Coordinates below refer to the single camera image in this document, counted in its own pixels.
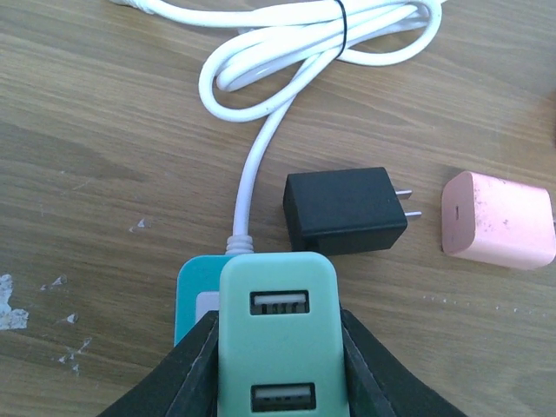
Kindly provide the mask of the black charger adapter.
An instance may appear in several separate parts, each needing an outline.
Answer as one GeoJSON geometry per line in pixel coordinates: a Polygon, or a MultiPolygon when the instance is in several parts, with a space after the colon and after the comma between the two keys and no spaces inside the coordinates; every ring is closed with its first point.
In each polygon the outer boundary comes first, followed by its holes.
{"type": "Polygon", "coordinates": [[[282,207],[291,249],[325,256],[390,249],[420,211],[401,204],[383,167],[290,174],[282,207]]]}

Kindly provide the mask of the teal power strip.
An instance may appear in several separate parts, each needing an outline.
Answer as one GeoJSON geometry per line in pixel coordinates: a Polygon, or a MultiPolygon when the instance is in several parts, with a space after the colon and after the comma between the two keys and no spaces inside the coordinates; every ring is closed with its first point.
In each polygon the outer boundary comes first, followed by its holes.
{"type": "Polygon", "coordinates": [[[176,283],[174,345],[208,312],[219,309],[223,267],[232,255],[200,255],[181,268],[176,283]]]}

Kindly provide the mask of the mint green usb adapter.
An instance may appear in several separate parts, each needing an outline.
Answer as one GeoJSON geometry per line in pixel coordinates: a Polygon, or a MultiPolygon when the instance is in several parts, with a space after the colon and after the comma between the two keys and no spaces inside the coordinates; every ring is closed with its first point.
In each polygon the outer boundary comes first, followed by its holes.
{"type": "Polygon", "coordinates": [[[232,258],[218,326],[218,415],[350,414],[337,276],[325,256],[232,258]]]}

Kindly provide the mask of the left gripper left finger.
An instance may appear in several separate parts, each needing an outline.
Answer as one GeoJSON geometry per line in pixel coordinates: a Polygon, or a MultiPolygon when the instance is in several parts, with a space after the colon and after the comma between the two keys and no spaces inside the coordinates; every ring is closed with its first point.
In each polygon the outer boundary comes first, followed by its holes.
{"type": "Polygon", "coordinates": [[[218,313],[206,313],[138,385],[101,416],[217,415],[218,313]]]}

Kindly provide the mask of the pink charger cube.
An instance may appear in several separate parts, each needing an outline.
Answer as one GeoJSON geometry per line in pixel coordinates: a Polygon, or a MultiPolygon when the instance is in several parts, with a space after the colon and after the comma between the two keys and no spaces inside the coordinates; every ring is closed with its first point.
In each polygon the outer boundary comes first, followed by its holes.
{"type": "Polygon", "coordinates": [[[546,189],[471,171],[442,190],[445,254],[506,268],[533,270],[555,259],[555,226],[546,189]]]}

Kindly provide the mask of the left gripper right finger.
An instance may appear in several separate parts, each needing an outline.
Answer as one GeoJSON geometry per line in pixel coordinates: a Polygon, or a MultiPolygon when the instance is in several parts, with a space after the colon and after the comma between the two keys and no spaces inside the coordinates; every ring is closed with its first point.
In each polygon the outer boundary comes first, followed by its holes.
{"type": "Polygon", "coordinates": [[[341,311],[350,414],[361,417],[464,417],[403,366],[350,311],[341,311]]]}

